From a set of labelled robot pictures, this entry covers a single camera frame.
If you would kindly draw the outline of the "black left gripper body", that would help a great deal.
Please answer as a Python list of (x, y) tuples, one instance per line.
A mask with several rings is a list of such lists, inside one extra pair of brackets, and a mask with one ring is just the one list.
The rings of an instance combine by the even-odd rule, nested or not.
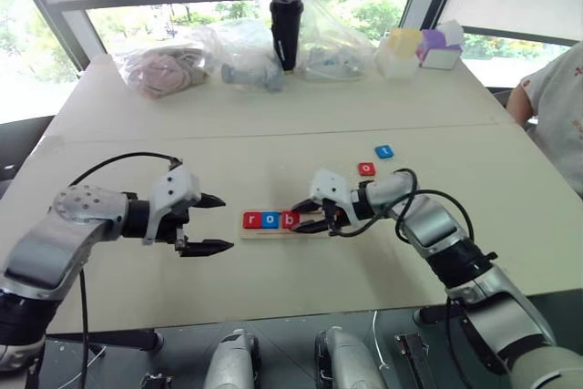
[(180, 202), (177, 207), (162, 217), (156, 233), (156, 242), (164, 242), (174, 247), (179, 254), (197, 254), (194, 242), (188, 241), (183, 226), (189, 223), (190, 205)]

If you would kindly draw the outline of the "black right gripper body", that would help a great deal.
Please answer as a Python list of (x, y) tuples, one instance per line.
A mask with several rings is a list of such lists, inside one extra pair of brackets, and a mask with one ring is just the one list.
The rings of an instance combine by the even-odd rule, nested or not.
[(345, 236), (343, 227), (350, 224), (345, 212), (334, 201), (328, 199), (322, 201), (322, 211), (329, 235)]

